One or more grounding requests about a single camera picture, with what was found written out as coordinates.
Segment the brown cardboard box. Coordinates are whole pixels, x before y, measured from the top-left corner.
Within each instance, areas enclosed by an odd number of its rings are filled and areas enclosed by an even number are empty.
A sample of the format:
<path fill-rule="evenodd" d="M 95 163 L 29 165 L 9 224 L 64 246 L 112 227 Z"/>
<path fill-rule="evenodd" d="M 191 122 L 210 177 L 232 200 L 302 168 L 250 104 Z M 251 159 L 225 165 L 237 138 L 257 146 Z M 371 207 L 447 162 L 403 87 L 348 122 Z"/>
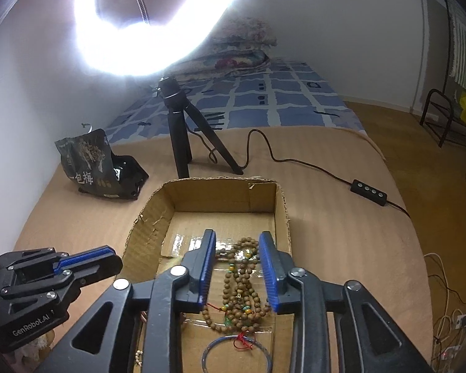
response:
<path fill-rule="evenodd" d="M 246 178 L 190 178 L 170 181 L 156 190 L 135 220 L 118 277 L 138 283 L 180 264 L 188 250 L 200 246 L 206 229 L 216 232 L 216 251 L 230 250 L 243 237 L 255 241 L 270 231 L 278 249 L 292 253 L 284 193 L 274 181 Z M 220 307 L 228 263 L 216 261 L 208 303 Z M 200 314 L 185 314 L 182 324 L 183 372 L 203 372 L 204 349 L 220 334 Z M 268 314 L 259 323 L 256 340 L 272 357 L 272 372 L 289 372 L 293 317 Z M 208 372 L 266 372 L 257 347 L 235 348 L 219 343 L 207 357 Z"/>

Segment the black snack bag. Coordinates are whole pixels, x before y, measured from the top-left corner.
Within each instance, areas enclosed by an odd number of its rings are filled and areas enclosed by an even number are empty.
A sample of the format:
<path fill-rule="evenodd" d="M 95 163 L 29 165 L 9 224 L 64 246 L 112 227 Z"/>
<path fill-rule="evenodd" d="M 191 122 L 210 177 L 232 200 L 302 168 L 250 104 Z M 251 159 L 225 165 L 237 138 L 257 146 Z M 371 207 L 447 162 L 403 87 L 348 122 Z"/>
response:
<path fill-rule="evenodd" d="M 57 140 L 66 176 L 79 192 L 118 200 L 137 200 L 149 178 L 135 158 L 113 153 L 104 130 Z"/>

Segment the black mini tripod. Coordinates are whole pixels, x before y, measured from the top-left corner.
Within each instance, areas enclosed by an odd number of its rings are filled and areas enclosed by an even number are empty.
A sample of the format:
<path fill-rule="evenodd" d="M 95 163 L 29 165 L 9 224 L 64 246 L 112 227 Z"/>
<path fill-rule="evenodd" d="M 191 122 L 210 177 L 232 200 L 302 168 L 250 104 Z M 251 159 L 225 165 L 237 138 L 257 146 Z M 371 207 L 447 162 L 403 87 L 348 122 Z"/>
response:
<path fill-rule="evenodd" d="M 243 171 L 239 164 L 234 160 L 226 146 L 208 124 L 206 118 L 189 101 L 176 78 L 163 77 L 158 84 L 158 90 L 163 98 L 165 106 L 168 109 L 168 128 L 178 178 L 189 177 L 188 164 L 190 164 L 193 159 L 188 139 L 188 124 L 185 120 L 185 115 L 188 115 L 188 117 L 199 128 L 203 135 L 212 144 L 213 148 L 215 148 L 220 156 L 227 162 L 232 172 L 237 175 L 243 175 Z"/>

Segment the blue checked bed sheet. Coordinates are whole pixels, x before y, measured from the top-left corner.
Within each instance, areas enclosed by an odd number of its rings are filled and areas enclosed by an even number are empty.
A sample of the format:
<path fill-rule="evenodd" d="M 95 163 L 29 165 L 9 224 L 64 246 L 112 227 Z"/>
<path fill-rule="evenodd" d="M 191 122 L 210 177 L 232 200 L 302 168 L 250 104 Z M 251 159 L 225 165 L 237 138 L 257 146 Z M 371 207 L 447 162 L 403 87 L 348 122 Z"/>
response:
<path fill-rule="evenodd" d="M 216 131 L 270 126 L 325 126 L 364 132 L 361 121 L 305 62 L 272 61 L 240 77 L 181 84 L 191 103 Z M 106 129 L 111 144 L 169 133 L 168 109 L 152 90 L 125 109 Z"/>

